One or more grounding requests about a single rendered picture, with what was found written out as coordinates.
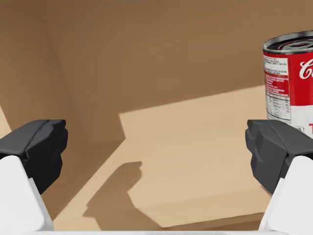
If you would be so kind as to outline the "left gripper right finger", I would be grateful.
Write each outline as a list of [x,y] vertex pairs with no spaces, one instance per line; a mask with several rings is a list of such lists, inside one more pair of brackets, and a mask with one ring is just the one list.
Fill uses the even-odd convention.
[[313,232],[313,139],[277,120],[249,119],[254,178],[271,194],[260,232]]

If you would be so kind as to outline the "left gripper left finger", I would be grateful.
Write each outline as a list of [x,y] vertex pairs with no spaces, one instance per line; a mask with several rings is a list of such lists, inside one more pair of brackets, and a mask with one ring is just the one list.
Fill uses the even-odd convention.
[[31,121],[0,139],[0,232],[52,231],[41,194],[60,176],[64,119]]

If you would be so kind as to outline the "red and white can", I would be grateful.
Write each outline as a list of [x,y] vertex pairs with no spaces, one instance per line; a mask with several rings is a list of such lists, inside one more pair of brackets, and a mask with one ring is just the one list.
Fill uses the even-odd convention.
[[313,139],[313,30],[274,37],[262,48],[267,118]]

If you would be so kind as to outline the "pale wooden shelf unit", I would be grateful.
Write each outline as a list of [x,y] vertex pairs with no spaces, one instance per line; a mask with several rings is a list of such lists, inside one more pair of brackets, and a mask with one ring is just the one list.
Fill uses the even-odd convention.
[[0,136],[66,120],[56,230],[256,230],[262,43],[310,29],[313,0],[0,0]]

